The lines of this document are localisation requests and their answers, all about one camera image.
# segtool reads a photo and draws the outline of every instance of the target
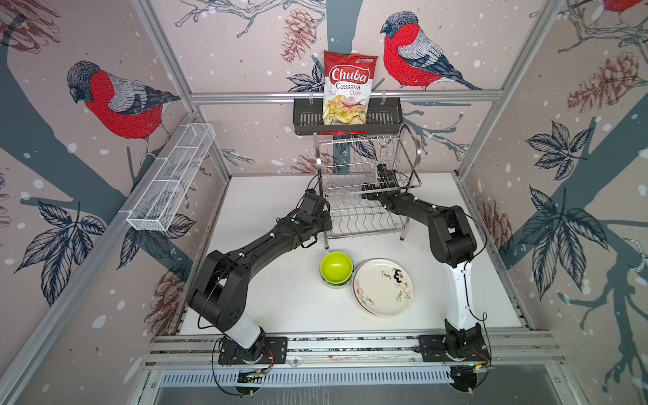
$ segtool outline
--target white wire mesh basket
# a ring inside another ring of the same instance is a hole
[[[138,231],[166,231],[214,141],[210,124],[189,124],[128,216]]]
[[[411,137],[411,144],[404,138],[405,130]],[[421,154],[421,140],[405,125],[395,135],[342,135],[316,143],[318,170],[322,174],[319,191],[330,203],[333,222],[333,229],[325,234],[326,238],[377,235],[406,229],[409,218],[387,211],[380,202],[366,200],[362,194],[378,186],[377,166],[380,164],[397,171],[397,183],[381,191],[420,187],[421,179],[416,169]]]

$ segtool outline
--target bird head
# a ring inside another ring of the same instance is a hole
[[[382,25],[381,33],[384,33],[389,38],[394,38],[394,35],[404,26],[409,24],[417,25],[419,19],[413,12],[399,11],[387,18],[387,21]]]
[[[75,102],[81,100],[93,102],[90,80],[92,76],[101,72],[99,66],[87,60],[75,63],[67,72],[67,87],[70,87],[70,95]]]

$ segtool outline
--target dish rack handle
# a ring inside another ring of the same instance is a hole
[[[421,145],[421,139],[419,137],[415,136],[411,132],[410,127],[407,126],[406,124],[403,124],[400,127],[399,134],[402,135],[403,129],[407,130],[407,132],[410,133],[410,136],[411,136],[412,140],[414,141],[414,145],[416,146],[416,157],[414,158],[414,164],[412,164],[408,154],[405,154],[405,157],[407,158],[407,161],[410,163],[410,166],[412,167],[412,170],[418,170],[419,165],[421,164],[421,156],[423,155],[423,146]]]

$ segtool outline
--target metal dish rack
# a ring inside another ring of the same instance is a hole
[[[414,142],[415,156],[405,149],[407,131]],[[328,239],[378,235],[403,231],[410,219],[384,209],[380,202],[362,198],[367,191],[363,186],[376,185],[376,168],[379,164],[397,170],[398,183],[382,191],[407,190],[421,186],[416,172],[421,162],[421,140],[409,127],[403,125],[394,135],[337,135],[320,141],[314,135],[315,157],[318,165],[319,193],[330,203],[333,229],[325,232],[324,245]]]

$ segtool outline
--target gray floor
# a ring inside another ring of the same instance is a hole
[[[501,365],[473,395],[446,384],[264,388],[251,399],[230,397],[217,387],[161,388],[156,405],[552,405],[560,400],[543,365]]]

